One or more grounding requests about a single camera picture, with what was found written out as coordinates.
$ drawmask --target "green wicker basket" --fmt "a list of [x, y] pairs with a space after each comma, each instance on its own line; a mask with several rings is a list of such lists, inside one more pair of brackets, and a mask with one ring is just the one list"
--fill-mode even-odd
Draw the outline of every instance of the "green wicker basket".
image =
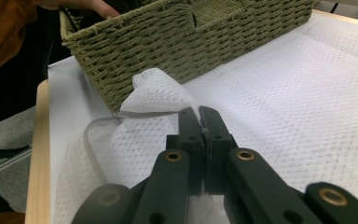
[[132, 76], [157, 67], [179, 83], [198, 77], [305, 23], [313, 0], [155, 0], [75, 31], [61, 12], [63, 44], [112, 112]]

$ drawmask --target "brown sleeve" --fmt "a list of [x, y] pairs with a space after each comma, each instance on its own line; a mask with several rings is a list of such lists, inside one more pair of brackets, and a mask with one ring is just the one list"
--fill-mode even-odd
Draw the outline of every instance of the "brown sleeve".
[[23, 224], [25, 222], [25, 214], [19, 212], [0, 213], [0, 224]]
[[0, 0], [0, 66], [19, 52], [25, 24], [35, 20], [33, 0]]

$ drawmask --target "black cable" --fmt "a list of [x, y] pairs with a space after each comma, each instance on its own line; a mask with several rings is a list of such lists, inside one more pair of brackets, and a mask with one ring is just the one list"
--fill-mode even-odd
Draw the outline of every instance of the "black cable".
[[63, 14], [65, 14], [66, 17], [68, 17], [69, 23], [71, 23], [71, 26], [74, 29], [74, 31], [75, 32], [79, 31], [79, 29], [75, 25], [74, 21], [72, 21], [72, 19], [71, 19], [71, 13], [69, 12], [69, 9], [66, 7], [62, 7], [62, 8], [60, 8], [60, 10], [63, 12]]
[[334, 13], [336, 11], [337, 6], [338, 6], [338, 3], [335, 3], [333, 8], [331, 9], [330, 13]]
[[10, 148], [10, 149], [0, 149], [0, 158], [9, 158], [9, 157], [16, 156], [17, 154], [21, 153], [22, 151], [28, 148], [30, 148], [30, 146]]
[[50, 11], [48, 14], [48, 37], [46, 47], [42, 56], [42, 72], [45, 78], [48, 78], [48, 64], [50, 62], [51, 52], [54, 47], [55, 35], [58, 33], [59, 27], [58, 10]]

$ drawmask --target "brass screw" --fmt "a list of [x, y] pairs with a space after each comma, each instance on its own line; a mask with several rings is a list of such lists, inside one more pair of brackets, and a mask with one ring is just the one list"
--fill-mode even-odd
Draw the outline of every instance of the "brass screw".
[[178, 152], [170, 152], [165, 155], [165, 160], [167, 161], [180, 161], [182, 159], [182, 154]]
[[119, 200], [120, 193], [117, 190], [108, 190], [99, 197], [98, 202], [100, 205], [107, 207], [117, 203]]
[[326, 202], [336, 206], [345, 206], [348, 204], [347, 198], [335, 189], [319, 189], [319, 196]]
[[248, 151], [239, 151], [237, 157], [243, 161], [251, 161], [255, 158], [255, 155]]

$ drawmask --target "wooden table edge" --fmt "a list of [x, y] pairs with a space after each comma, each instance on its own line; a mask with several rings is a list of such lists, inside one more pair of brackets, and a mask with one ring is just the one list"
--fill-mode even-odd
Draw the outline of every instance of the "wooden table edge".
[[39, 84], [28, 183], [26, 224], [50, 224], [49, 86]]
[[317, 9], [313, 9], [312, 13], [318, 14], [318, 15], [322, 15], [322, 16], [326, 16], [326, 17], [330, 17], [339, 21], [347, 21], [350, 23], [354, 23], [354, 24], [358, 24], [358, 20], [354, 19], [354, 18], [350, 18], [350, 17], [345, 17], [345, 16], [340, 16], [337, 14], [333, 14], [333, 13], [329, 13], [329, 12], [323, 12]]

